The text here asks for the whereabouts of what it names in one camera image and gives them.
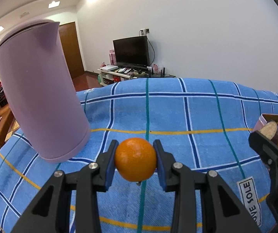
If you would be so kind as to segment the orange tangerine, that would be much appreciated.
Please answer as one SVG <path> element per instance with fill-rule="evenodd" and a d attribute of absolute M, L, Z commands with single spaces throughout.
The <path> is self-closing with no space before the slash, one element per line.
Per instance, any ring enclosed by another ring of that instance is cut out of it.
<path fill-rule="evenodd" d="M 143 138 L 129 138 L 122 141 L 114 155 L 115 167 L 129 182 L 142 182 L 149 179 L 157 166 L 156 151 Z"/>

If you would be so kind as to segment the pink metal tin box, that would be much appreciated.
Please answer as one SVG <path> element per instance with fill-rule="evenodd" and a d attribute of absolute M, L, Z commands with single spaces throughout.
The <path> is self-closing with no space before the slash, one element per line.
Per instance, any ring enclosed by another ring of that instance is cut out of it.
<path fill-rule="evenodd" d="M 262 114 L 260 115 L 257 123 L 255 124 L 253 131 L 260 130 L 263 126 L 266 125 L 267 122 L 275 121 L 278 123 L 278 115 L 277 114 Z"/>

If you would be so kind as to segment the blue plaid tablecloth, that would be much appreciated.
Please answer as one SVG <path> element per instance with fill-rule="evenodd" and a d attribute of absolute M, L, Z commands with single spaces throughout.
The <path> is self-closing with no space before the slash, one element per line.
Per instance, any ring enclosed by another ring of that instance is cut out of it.
<path fill-rule="evenodd" d="M 275 224 L 265 200 L 270 176 L 248 137 L 260 115 L 278 114 L 278 94 L 224 81 L 193 78 L 135 79 L 80 91 L 91 126 L 79 154 L 63 163 L 40 158 L 23 130 L 0 150 L 0 230 L 10 232 L 56 170 L 80 170 L 112 140 L 158 139 L 190 169 L 214 170 L 231 187 L 262 232 Z"/>

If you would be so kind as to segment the white tv stand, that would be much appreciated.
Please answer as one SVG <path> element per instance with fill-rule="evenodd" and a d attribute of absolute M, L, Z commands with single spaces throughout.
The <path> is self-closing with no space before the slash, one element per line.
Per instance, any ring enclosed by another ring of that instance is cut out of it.
<path fill-rule="evenodd" d="M 103 67 L 98 69 L 98 82 L 101 86 L 109 86 L 114 83 L 127 81 L 137 78 L 149 78 L 149 71 L 138 73 L 135 70 L 127 69 L 126 73 L 118 72 L 120 69 L 114 70 L 104 70 Z M 174 75 L 165 74 L 165 78 L 175 78 Z"/>

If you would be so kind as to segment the black wifi router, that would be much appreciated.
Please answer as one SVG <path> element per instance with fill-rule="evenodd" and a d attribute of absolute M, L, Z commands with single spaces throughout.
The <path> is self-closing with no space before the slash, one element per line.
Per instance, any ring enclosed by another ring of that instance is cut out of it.
<path fill-rule="evenodd" d="M 156 70 L 153 67 L 149 71 L 149 78 L 164 78 L 165 77 L 165 68 L 161 70 Z"/>

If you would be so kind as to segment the purple pitcher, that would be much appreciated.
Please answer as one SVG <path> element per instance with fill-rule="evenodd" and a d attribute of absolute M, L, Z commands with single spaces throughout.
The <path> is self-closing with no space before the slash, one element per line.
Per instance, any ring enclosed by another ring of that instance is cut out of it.
<path fill-rule="evenodd" d="M 0 79 L 26 138 L 41 158 L 61 163 L 77 155 L 91 129 L 66 64 L 59 22 L 22 24 L 0 40 Z"/>

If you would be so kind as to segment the black television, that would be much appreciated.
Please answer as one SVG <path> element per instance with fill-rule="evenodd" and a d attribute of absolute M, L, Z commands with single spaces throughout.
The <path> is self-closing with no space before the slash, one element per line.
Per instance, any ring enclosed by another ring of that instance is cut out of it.
<path fill-rule="evenodd" d="M 135 36 L 113 41 L 117 63 L 149 66 L 149 45 L 146 36 Z"/>

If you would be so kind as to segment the brown wooden door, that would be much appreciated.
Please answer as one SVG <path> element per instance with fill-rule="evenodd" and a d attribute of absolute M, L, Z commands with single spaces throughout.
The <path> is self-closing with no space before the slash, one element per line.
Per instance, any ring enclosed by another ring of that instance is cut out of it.
<path fill-rule="evenodd" d="M 78 44 L 75 22 L 60 25 L 59 35 L 71 78 L 74 79 L 83 75 L 84 66 Z"/>

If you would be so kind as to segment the wall power socket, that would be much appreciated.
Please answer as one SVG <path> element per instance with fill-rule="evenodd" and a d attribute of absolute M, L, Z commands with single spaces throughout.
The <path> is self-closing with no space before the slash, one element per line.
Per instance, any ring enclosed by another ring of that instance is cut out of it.
<path fill-rule="evenodd" d="M 144 29 L 141 29 L 139 31 L 140 36 L 146 36 L 147 34 L 149 34 L 149 29 L 148 28 L 144 28 Z"/>

